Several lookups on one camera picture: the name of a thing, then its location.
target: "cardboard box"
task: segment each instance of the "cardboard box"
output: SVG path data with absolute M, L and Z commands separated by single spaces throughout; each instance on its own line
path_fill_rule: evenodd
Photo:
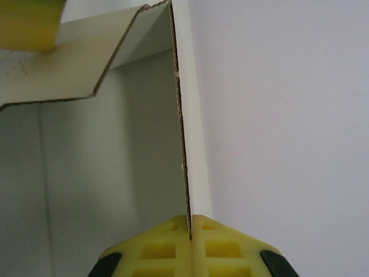
M 48 54 L 0 51 L 3 276 L 86 276 L 105 248 L 191 206 L 211 216 L 190 22 L 175 10 L 63 23 Z

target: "yellow plastic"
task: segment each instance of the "yellow plastic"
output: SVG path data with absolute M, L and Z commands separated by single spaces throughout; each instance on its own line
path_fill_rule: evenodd
M 122 254 L 112 277 L 271 277 L 262 250 L 280 254 L 264 242 L 195 215 L 192 241 L 186 216 L 178 216 L 107 249 L 100 258 Z
M 66 0 L 0 0 L 0 48 L 52 50 L 65 3 Z

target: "cardboard edge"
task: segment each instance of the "cardboard edge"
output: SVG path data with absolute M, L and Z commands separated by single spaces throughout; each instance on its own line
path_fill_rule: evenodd
M 113 61 L 114 61 L 114 58 L 116 57 L 116 54 L 117 54 L 117 53 L 118 53 L 118 51 L 121 49 L 123 42 L 125 41 L 125 39 L 126 39 L 127 35 L 129 34 L 129 32 L 130 32 L 130 30 L 131 30 L 132 26 L 134 25 L 134 23 L 135 23 L 136 19 L 138 18 L 138 16 L 140 16 L 140 14 L 141 14 L 141 13 L 143 13 L 143 12 L 145 12 L 145 11 L 147 11 L 147 10 L 151 10 L 151 9 L 153 9 L 153 8 L 157 7 L 157 6 L 164 5 L 164 4 L 166 4 L 166 3 L 169 3 L 169 5 L 170 5 L 170 0 L 163 0 L 163 1 L 159 2 L 159 3 L 157 3 L 157 4 L 154 4 L 154 5 L 147 5 L 147 4 L 146 4 L 146 5 L 142 6 L 142 7 L 141 7 L 137 12 L 136 12 L 136 14 L 135 14 L 135 15 L 134 15 L 134 17 L 132 18 L 132 20 L 131 20 L 130 24 L 128 25 L 128 28 L 127 28 L 126 32 L 123 34 L 123 36 L 122 36 L 121 40 L 119 41 L 119 43 L 118 43 L 118 45 L 116 46 L 116 48 L 115 48 L 114 52 L 112 53 L 112 55 L 111 55 L 111 57 L 110 57 L 110 59 L 109 59 L 108 63 L 106 64 L 106 66 L 105 66 L 105 68 L 104 68 L 104 70 L 103 70 L 103 72 L 102 72 L 102 74 L 101 74 L 100 78 L 99 78 L 99 79 L 98 79 L 98 81 L 97 81 L 97 84 L 95 85 L 95 88 L 93 89 L 93 92 L 92 92 L 92 95 L 91 95 L 91 96 L 95 96 L 95 95 L 97 94 L 97 92 L 98 92 L 98 90 L 99 90 L 99 88 L 100 88 L 101 84 L 103 83 L 103 81 L 104 81 L 104 79 L 105 79 L 106 74 L 108 73 L 108 71 L 109 71 L 109 69 L 110 69 L 110 66 L 112 65 L 112 63 L 113 63 Z
M 174 58 L 174 67 L 175 67 L 174 75 L 176 79 L 176 90 L 177 90 L 177 109 L 178 109 L 178 117 L 179 117 L 180 137 L 181 137 L 181 142 L 182 142 L 182 170 L 183 170 L 183 175 L 184 175 L 184 185 L 185 185 L 185 191 L 186 191 L 187 226 L 189 230 L 190 240 L 192 240 L 192 214 L 191 214 L 191 204 L 190 204 L 189 172 L 188 172 L 188 166 L 187 166 L 185 126 L 183 123 L 182 94 L 180 91 L 178 51 L 177 51 L 177 41 L 176 41 L 174 11 L 173 11 L 173 6 L 172 6 L 172 1 L 170 1 L 170 4 L 169 4 L 169 13 L 170 13 L 170 22 L 171 22 L 171 27 L 172 27 L 173 58 Z

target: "black plastic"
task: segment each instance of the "black plastic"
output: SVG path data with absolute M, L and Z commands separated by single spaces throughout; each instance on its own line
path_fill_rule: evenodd
M 97 261 L 87 277 L 112 277 L 116 266 L 122 258 L 122 254 L 115 252 Z
M 299 277 L 285 257 L 270 250 L 261 251 L 260 256 L 272 277 Z

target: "cardboard flap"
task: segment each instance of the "cardboard flap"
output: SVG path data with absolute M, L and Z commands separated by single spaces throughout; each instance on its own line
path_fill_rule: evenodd
M 117 53 L 114 67 L 168 48 L 168 39 L 152 43 L 161 26 L 156 22 L 167 5 L 162 2 L 63 23 L 57 47 L 50 53 L 0 50 L 0 107 L 92 96 Z M 151 28 L 156 31 L 141 46 Z M 125 46 L 118 51 L 123 40 Z

